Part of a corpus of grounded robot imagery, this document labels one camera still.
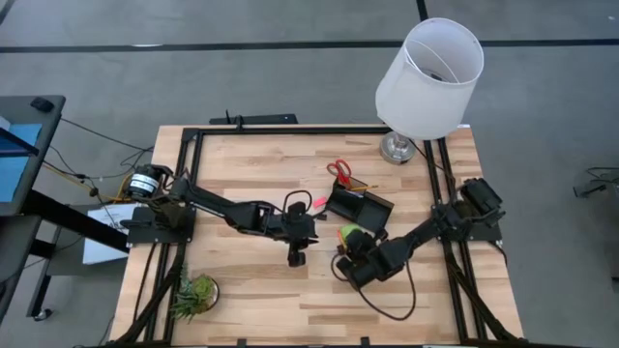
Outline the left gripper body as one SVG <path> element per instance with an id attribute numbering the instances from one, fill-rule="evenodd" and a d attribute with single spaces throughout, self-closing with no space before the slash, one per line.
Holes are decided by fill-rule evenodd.
<path id="1" fill-rule="evenodd" d="M 292 216 L 282 214 L 280 216 L 280 231 L 278 232 L 280 241 L 291 243 L 316 237 L 315 221 L 312 215 Z"/>

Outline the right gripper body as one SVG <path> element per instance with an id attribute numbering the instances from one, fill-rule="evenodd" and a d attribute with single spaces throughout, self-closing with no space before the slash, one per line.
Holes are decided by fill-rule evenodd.
<path id="1" fill-rule="evenodd" d="M 369 232 L 353 232 L 348 238 L 348 249 L 345 255 L 354 261 L 360 260 L 367 255 L 372 249 L 374 249 L 378 242 L 382 242 L 387 239 L 387 231 L 382 229 L 377 233 Z"/>

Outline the green sticky note pad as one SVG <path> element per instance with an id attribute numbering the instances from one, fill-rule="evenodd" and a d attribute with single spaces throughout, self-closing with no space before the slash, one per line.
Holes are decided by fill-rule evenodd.
<path id="1" fill-rule="evenodd" d="M 339 239 L 338 252 L 339 254 L 345 254 L 348 246 L 348 238 L 352 235 L 353 232 L 362 232 L 363 229 L 361 226 L 351 223 L 346 224 L 338 229 L 337 236 Z"/>

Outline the red handled scissors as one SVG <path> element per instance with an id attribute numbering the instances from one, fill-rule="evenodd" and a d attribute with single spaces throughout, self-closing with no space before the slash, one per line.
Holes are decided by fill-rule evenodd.
<path id="1" fill-rule="evenodd" d="M 327 171 L 334 175 L 339 184 L 345 187 L 349 187 L 351 185 L 351 168 L 349 164 L 344 159 L 336 159 L 333 162 L 330 162 L 326 166 Z"/>

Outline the black mesh desk organizer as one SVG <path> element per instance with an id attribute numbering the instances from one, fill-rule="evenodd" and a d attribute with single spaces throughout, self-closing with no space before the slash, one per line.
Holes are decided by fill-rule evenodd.
<path id="1" fill-rule="evenodd" d="M 352 191 L 334 180 L 325 209 L 377 233 L 385 228 L 394 206 L 368 190 Z"/>

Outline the succulent plant in pot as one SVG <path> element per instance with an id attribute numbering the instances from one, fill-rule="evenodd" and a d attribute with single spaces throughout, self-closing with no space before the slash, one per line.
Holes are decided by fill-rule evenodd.
<path id="1" fill-rule="evenodd" d="M 171 312 L 175 319 L 190 322 L 194 316 L 212 309 L 219 300 L 219 293 L 219 285 L 212 277 L 205 274 L 190 277 L 188 266 L 184 264 Z"/>

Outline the black flat box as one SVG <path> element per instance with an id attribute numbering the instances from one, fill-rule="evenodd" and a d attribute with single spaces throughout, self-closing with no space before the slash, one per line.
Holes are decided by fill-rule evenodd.
<path id="1" fill-rule="evenodd" d="M 231 116 L 225 111 L 221 118 L 211 118 L 209 124 L 217 125 L 297 125 L 298 119 L 295 114 L 265 114 L 265 115 L 236 115 Z"/>

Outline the white shade table lamp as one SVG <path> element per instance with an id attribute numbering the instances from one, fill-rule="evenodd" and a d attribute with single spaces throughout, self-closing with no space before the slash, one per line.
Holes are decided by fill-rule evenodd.
<path id="1" fill-rule="evenodd" d="M 456 130 L 484 67 L 480 42 L 463 25 L 443 17 L 417 24 L 375 92 L 377 116 L 391 129 L 379 145 L 383 159 L 404 164 L 414 140 Z"/>

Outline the white paper sheet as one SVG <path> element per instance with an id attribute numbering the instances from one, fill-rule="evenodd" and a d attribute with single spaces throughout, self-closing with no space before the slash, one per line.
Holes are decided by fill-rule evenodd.
<path id="1" fill-rule="evenodd" d="M 114 204 L 103 208 L 89 210 L 87 215 L 109 227 L 115 228 L 119 232 L 127 235 L 129 229 L 123 227 L 120 222 L 129 220 L 133 217 L 133 211 L 139 207 L 138 203 L 133 204 Z M 116 259 L 126 258 L 128 254 L 110 246 L 105 246 L 90 239 L 84 241 L 82 263 L 84 265 L 94 265 Z"/>

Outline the grey desk with casters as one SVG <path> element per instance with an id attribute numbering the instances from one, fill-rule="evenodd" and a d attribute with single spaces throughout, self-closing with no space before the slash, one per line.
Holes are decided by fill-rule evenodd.
<path id="1" fill-rule="evenodd" d="M 62 96 L 45 96 L 44 99 L 53 105 L 48 112 L 32 106 L 32 97 L 0 97 L 0 114 L 11 122 L 42 126 L 35 143 L 39 154 L 26 163 L 13 200 L 0 202 L 0 324 L 8 312 L 30 255 L 38 256 L 43 268 L 27 315 L 36 321 L 43 321 L 52 314 L 51 309 L 43 307 L 43 302 L 51 281 L 47 273 L 49 261 L 58 248 L 54 241 L 39 240 L 37 233 L 41 222 L 50 218 L 51 208 L 59 203 L 33 190 L 33 185 L 61 120 L 66 99 Z"/>

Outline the blue sheet on desk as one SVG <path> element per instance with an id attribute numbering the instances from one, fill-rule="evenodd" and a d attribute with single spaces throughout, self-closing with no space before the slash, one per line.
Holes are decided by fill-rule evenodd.
<path id="1" fill-rule="evenodd" d="M 30 145 L 35 145 L 42 126 L 42 124 L 13 124 L 9 131 Z M 26 157 L 0 158 L 0 203 L 13 200 L 27 161 Z"/>

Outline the black aluminium table frame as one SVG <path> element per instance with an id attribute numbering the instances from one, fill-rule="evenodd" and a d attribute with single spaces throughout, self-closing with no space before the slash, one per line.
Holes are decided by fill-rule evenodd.
<path id="1" fill-rule="evenodd" d="M 386 226 L 399 236 L 428 217 L 431 179 L 422 158 L 404 165 L 383 160 L 383 131 L 375 125 L 163 126 L 152 161 L 190 167 L 201 187 L 227 199 L 280 205 L 326 196 L 333 182 L 327 164 L 346 160 L 356 178 L 379 186 L 375 193 L 395 204 Z M 285 244 L 241 235 L 199 213 L 185 261 L 192 274 L 218 282 L 221 298 L 190 322 L 169 323 L 160 310 L 153 347 L 235 345 L 238 338 L 249 346 L 359 345 L 364 336 L 375 346 L 457 342 L 442 245 L 425 244 L 409 272 L 357 293 L 330 270 L 342 225 L 334 215 L 319 221 L 319 241 L 307 250 L 306 265 L 291 268 Z"/>

